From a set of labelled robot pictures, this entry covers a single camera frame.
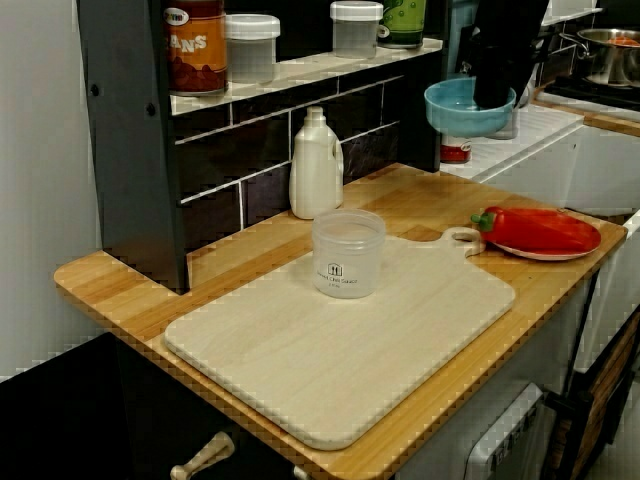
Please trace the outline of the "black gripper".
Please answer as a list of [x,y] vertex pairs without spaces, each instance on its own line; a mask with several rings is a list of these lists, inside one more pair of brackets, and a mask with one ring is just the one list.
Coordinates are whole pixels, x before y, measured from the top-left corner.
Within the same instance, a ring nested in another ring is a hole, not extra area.
[[480,109],[495,109],[510,102],[516,107],[531,102],[534,89],[533,43],[538,37],[548,1],[480,1],[474,26],[477,51],[470,60],[476,75],[474,102]]

